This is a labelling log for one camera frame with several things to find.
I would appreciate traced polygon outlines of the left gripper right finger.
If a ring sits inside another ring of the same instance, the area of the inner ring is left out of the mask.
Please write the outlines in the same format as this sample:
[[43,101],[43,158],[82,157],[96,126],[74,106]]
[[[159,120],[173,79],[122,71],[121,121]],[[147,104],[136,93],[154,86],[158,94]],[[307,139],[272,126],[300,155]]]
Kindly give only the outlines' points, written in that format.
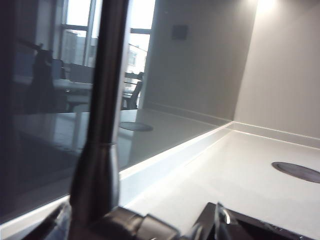
[[192,227],[192,239],[231,240],[232,235],[223,219],[216,204],[208,202]]

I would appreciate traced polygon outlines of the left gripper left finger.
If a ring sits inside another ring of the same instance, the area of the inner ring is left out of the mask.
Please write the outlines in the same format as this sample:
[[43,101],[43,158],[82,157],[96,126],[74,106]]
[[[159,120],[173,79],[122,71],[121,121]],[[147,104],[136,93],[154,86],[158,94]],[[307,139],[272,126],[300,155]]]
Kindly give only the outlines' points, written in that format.
[[24,240],[67,240],[72,208],[69,202],[61,203]]

